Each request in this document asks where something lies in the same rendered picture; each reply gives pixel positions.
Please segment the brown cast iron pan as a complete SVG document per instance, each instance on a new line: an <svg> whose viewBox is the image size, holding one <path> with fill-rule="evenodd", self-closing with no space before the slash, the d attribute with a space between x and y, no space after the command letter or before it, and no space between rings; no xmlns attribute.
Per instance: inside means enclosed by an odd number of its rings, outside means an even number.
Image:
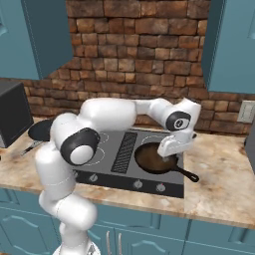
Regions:
<svg viewBox="0 0 255 255"><path fill-rule="evenodd" d="M199 177L177 165L178 157L176 154L163 159L158 153L159 143L148 142L140 145L134 152L134 159L137 165L144 171L152 174L165 174L171 171L176 171L193 182L198 182Z"/></svg>

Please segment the teal wall cupboard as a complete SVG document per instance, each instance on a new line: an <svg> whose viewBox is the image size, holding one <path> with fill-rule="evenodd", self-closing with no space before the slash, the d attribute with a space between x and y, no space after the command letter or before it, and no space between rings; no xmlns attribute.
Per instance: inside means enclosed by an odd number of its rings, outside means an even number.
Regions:
<svg viewBox="0 0 255 255"><path fill-rule="evenodd" d="M209 92L255 94L255 0L211 0L201 67Z"/></svg>
<svg viewBox="0 0 255 255"><path fill-rule="evenodd" d="M0 78L42 80L72 58L66 0L0 0Z"/></svg>

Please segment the dark grey appliance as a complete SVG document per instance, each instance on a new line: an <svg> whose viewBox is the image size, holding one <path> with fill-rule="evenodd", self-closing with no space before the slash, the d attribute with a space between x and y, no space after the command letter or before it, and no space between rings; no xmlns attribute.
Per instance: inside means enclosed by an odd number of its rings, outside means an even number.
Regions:
<svg viewBox="0 0 255 255"><path fill-rule="evenodd" d="M255 173L255 121L252 124L248 136L245 138L244 147L253 172Z"/></svg>

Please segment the teal cupboard door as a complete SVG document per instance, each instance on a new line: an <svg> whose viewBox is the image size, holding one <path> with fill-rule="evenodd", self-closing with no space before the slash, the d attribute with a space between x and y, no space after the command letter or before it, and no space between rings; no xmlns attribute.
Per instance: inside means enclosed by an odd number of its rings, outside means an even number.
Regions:
<svg viewBox="0 0 255 255"><path fill-rule="evenodd" d="M53 255L60 245L50 216L0 207L0 246L10 255Z"/></svg>
<svg viewBox="0 0 255 255"><path fill-rule="evenodd" d="M186 241L182 255L255 255L255 246L243 243L222 246Z"/></svg>
<svg viewBox="0 0 255 255"><path fill-rule="evenodd" d="M155 236L123 229L116 229L118 247L118 234L122 234L123 255L181 255L184 242L172 238Z"/></svg>
<svg viewBox="0 0 255 255"><path fill-rule="evenodd" d="M108 255L106 233L110 231L110 243L112 255L116 255L116 240L115 231L112 227L97 225L95 224L89 231L88 234L91 240L98 246L101 251L101 255Z"/></svg>

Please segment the black frying pan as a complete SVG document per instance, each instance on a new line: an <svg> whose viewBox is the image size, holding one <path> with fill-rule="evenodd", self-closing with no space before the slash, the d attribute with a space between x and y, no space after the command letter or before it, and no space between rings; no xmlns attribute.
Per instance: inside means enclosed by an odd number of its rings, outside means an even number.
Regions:
<svg viewBox="0 0 255 255"><path fill-rule="evenodd" d="M32 144L21 152L21 156L37 147L44 141L50 140L50 128L53 123L53 119L47 119L39 121L33 124L28 130L28 136L33 141Z"/></svg>

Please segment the teal drawer front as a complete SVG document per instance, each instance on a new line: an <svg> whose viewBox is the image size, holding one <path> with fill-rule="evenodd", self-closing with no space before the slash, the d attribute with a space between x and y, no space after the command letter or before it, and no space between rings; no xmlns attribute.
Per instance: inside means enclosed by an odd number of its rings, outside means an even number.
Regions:
<svg viewBox="0 0 255 255"><path fill-rule="evenodd" d="M99 224L180 240L185 238L188 226L188 220L185 218L101 204L97 207Z"/></svg>
<svg viewBox="0 0 255 255"><path fill-rule="evenodd" d="M193 220L188 240L241 250L255 250L255 229Z"/></svg>
<svg viewBox="0 0 255 255"><path fill-rule="evenodd" d="M19 205L18 198L14 190L0 188L1 205Z"/></svg>

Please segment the black hob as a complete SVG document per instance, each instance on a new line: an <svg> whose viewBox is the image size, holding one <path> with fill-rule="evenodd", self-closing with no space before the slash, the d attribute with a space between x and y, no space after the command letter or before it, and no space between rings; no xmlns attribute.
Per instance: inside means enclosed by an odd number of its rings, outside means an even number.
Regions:
<svg viewBox="0 0 255 255"><path fill-rule="evenodd" d="M76 182L98 185L129 191L164 195L169 197L184 197L184 176L171 171L165 174L151 174L141 169L134 159L135 150L147 142L161 142L167 132L131 128L126 131L103 131L97 153L86 164L73 168ZM98 180L91 182L89 178L96 174ZM142 188L136 189L133 183L142 182ZM158 192L156 186L162 183L164 192Z"/></svg>

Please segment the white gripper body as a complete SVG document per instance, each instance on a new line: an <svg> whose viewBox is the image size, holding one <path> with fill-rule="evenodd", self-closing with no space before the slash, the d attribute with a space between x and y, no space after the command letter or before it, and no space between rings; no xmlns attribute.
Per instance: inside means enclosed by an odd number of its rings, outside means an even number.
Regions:
<svg viewBox="0 0 255 255"><path fill-rule="evenodd" d="M157 153L161 157L168 157L177 153L184 152L190 149L192 145L192 138L189 136L182 136L172 134L165 137L158 146Z"/></svg>

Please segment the grey wall socket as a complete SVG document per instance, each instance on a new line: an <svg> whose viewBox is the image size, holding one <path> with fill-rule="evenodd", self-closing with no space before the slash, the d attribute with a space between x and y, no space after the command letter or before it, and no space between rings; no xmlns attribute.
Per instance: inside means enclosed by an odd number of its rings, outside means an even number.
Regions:
<svg viewBox="0 0 255 255"><path fill-rule="evenodd" d="M255 101L243 101L238 114L240 123L251 124L255 117Z"/></svg>

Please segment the black microwave oven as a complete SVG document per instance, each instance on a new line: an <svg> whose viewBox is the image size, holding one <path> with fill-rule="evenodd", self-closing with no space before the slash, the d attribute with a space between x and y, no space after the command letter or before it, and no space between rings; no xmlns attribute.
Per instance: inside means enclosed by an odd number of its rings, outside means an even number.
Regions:
<svg viewBox="0 0 255 255"><path fill-rule="evenodd" d="M24 85L0 81L0 147L9 147L33 123Z"/></svg>

